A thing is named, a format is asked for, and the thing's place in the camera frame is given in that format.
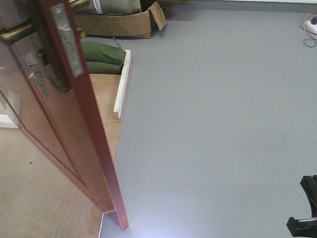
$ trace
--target green bag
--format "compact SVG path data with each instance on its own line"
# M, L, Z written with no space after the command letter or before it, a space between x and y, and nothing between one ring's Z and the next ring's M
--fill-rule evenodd
M81 42L90 73L121 73L126 51L96 42Z
M122 71L121 64L86 61L89 73L113 73L119 74Z

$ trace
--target lock plate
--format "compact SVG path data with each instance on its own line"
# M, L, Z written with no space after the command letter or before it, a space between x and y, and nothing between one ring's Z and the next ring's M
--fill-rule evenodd
M48 96L50 92L46 86L45 77L38 65L41 59L36 53L30 52L27 55L21 57L21 60L28 73L28 78L31 79L33 83L42 90L44 95Z
M84 71L77 51L74 31L69 24L64 4L60 3L51 7L51 12L58 29L60 40L64 46L69 65L72 69L73 76L77 77Z

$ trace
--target green sack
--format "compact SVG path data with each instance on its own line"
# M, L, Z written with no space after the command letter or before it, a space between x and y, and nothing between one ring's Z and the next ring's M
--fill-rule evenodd
M82 41L81 45L86 61L122 64L124 62L126 51L118 47L89 41Z
M122 71L121 64L104 63L104 62L86 62L89 73L113 73L119 74Z
M126 51L96 42L81 42L90 73L121 73Z
M135 14L142 12L140 0L99 0L103 14ZM96 13L94 4L90 2L89 7L80 10L80 12Z

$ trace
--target power strip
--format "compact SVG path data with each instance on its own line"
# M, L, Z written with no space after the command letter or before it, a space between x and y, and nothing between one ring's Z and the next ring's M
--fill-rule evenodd
M305 21L305 25L306 25L305 30L311 31L317 35L317 25L312 25L311 21L309 20Z

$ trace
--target cardboard flap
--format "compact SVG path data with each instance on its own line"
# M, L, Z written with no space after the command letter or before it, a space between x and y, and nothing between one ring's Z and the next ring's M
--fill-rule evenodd
M163 13L162 8L160 7L159 3L156 1L150 7L149 10L151 11L155 22L158 25L159 30L163 29L166 26L166 19Z

